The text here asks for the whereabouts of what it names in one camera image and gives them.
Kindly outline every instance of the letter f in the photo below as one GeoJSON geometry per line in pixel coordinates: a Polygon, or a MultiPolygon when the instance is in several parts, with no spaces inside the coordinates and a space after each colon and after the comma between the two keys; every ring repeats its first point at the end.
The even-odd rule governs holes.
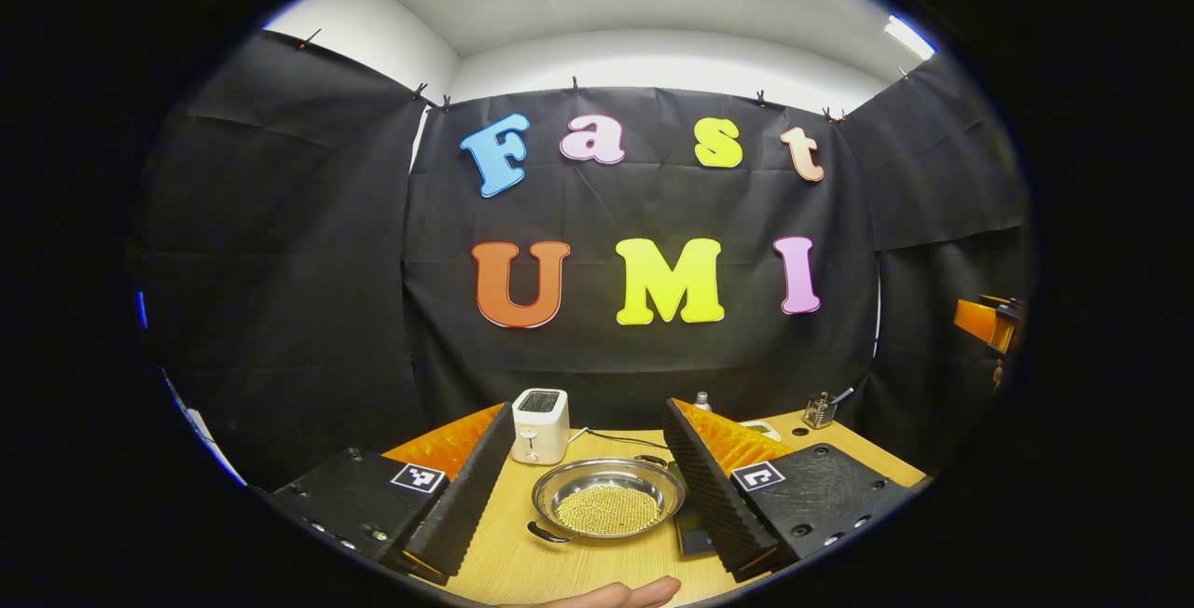
{"type": "Polygon", "coordinates": [[[511,113],[501,121],[482,128],[460,142],[460,148],[468,149],[481,171],[481,197],[492,197],[510,186],[522,182],[525,172],[522,167],[511,167],[506,156],[515,160],[527,158],[527,145],[515,130],[530,128],[530,122],[521,113],[511,113]],[[505,133],[505,139],[498,143],[498,135],[505,133]]]}

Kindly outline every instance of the smartphone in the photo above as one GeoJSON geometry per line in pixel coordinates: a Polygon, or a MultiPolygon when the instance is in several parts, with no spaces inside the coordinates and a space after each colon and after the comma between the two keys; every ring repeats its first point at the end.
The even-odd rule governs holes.
{"type": "MultiPolygon", "coordinates": [[[[681,474],[679,467],[675,461],[669,461],[667,472],[675,475],[682,485],[684,484],[684,475],[681,474]]],[[[709,532],[704,528],[704,521],[696,509],[696,503],[690,498],[684,499],[684,504],[679,506],[672,520],[676,522],[676,533],[679,539],[679,553],[682,557],[703,557],[714,552],[709,532]]]]}

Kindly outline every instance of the human hand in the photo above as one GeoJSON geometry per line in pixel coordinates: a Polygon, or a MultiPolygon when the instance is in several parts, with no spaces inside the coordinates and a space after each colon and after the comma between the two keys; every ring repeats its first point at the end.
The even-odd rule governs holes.
{"type": "Polygon", "coordinates": [[[499,608],[659,608],[679,591],[676,578],[664,576],[657,582],[632,590],[622,583],[611,583],[587,594],[556,598],[546,603],[523,603],[499,608]]]}

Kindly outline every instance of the black cloth wall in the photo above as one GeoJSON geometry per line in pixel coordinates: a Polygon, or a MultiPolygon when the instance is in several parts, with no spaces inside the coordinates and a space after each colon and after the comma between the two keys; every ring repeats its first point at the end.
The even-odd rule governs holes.
{"type": "Polygon", "coordinates": [[[953,325],[958,300],[1030,289],[1026,188],[997,116],[941,53],[841,131],[864,177],[882,302],[853,425],[936,473],[995,394],[996,360],[953,325]]]}
{"type": "Polygon", "coordinates": [[[248,481],[426,431],[402,325],[421,99],[263,31],[170,119],[130,269],[146,346],[248,481]]]}
{"type": "Polygon", "coordinates": [[[461,103],[430,112],[407,177],[426,103],[297,44],[261,32],[172,117],[130,247],[150,355],[250,481],[388,449],[528,387],[567,389],[573,424],[607,429],[657,426],[663,399],[697,391],[745,419],[856,387],[838,420],[935,472],[990,400],[995,362],[952,318],[958,299],[1026,293],[1024,196],[996,118],[942,55],[838,122],[657,88],[461,103]],[[525,178],[482,198],[460,142],[511,113],[530,121],[512,162],[525,178]],[[624,160],[561,154],[568,121],[591,113],[621,122],[624,160]],[[740,165],[697,162],[704,117],[737,124],[740,165]],[[780,140],[796,125],[819,183],[780,140]],[[782,237],[813,241],[813,313],[780,309],[782,237]],[[620,325],[629,238],[669,265],[718,240],[725,319],[620,325]],[[544,240],[571,246],[559,313],[491,324],[473,246],[519,247],[510,294],[529,303],[528,250],[544,240]]]}
{"type": "MultiPolygon", "coordinates": [[[[715,411],[751,418],[802,409],[820,391],[861,387],[875,327],[876,268],[862,179],[836,124],[790,108],[730,96],[658,88],[583,88],[521,93],[454,104],[435,111],[423,133],[410,180],[406,305],[414,340],[416,379],[436,423],[528,387],[570,393],[574,426],[658,428],[661,400],[709,392],[715,411]],[[490,198],[461,140],[511,113],[519,133],[525,178],[490,198]],[[615,165],[577,161],[560,152],[568,122],[580,115],[621,122],[626,158],[615,165]],[[732,168],[704,167],[694,154],[694,124],[728,118],[744,151],[732,168]],[[802,127],[814,139],[819,183],[793,168],[781,133],[802,127]],[[773,248],[782,237],[813,241],[810,314],[780,309],[783,263],[773,248]],[[669,265],[685,242],[721,244],[718,290],[726,317],[685,324],[657,315],[622,326],[626,263],[615,245],[648,238],[669,265]],[[519,247],[511,297],[536,297],[537,260],[528,248],[543,240],[571,246],[564,259],[562,302],[548,324],[529,330],[491,324],[476,306],[474,245],[519,247]]],[[[856,401],[841,414],[849,420],[856,401]]]]}

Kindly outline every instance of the orange letter u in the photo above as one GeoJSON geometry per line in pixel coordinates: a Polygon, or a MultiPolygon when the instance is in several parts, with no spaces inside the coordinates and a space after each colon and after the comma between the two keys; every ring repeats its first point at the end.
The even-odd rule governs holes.
{"type": "Polygon", "coordinates": [[[533,305],[510,302],[510,262],[518,256],[511,242],[481,242],[473,247],[476,259],[476,307],[486,319],[506,328],[534,328],[560,311],[564,258],[572,250],[564,242],[534,242],[530,254],[538,259],[538,297],[533,305]]]}

